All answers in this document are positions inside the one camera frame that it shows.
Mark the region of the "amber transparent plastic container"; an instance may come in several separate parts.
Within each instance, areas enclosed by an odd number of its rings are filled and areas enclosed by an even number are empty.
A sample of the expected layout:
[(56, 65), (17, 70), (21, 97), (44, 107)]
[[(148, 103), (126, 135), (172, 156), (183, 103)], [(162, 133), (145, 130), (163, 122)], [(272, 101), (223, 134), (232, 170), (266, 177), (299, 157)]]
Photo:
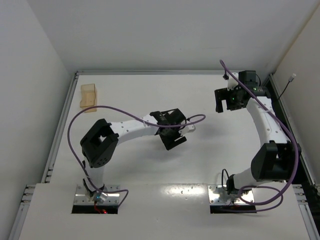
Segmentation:
[(81, 101), (79, 106), (82, 110), (97, 106), (98, 94), (94, 83), (81, 85), (80, 92)]

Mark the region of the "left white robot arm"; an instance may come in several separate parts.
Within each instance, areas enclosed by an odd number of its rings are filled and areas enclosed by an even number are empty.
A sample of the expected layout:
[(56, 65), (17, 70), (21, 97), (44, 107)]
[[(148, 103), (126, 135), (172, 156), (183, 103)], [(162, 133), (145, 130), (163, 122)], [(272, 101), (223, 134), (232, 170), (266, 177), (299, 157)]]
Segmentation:
[[(177, 108), (167, 111), (154, 111), (141, 118), (142, 121), (128, 120), (107, 122), (99, 119), (80, 141), (84, 156), (82, 161), (90, 179), (84, 178), (83, 185), (87, 195), (93, 198), (96, 189), (105, 190), (103, 183), (104, 166), (111, 160), (118, 145), (144, 136), (160, 136), (166, 150), (187, 141), (180, 133), (180, 124), (186, 124), (187, 118)], [(177, 125), (174, 128), (162, 126)]]

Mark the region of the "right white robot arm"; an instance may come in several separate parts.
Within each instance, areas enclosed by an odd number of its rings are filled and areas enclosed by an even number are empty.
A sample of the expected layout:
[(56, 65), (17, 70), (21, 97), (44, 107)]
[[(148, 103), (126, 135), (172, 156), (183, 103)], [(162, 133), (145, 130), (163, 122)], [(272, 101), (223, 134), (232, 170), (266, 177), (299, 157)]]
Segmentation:
[(294, 164), (301, 154), (300, 146), (294, 147), (284, 128), (274, 119), (272, 98), (267, 87), (260, 86), (254, 70), (225, 73), (227, 87), (215, 90), (216, 112), (223, 112), (222, 102), (230, 111), (246, 109), (256, 127), (260, 149), (250, 167), (232, 174), (226, 181), (226, 191), (235, 195), (240, 188), (251, 189), (269, 182), (288, 181)]

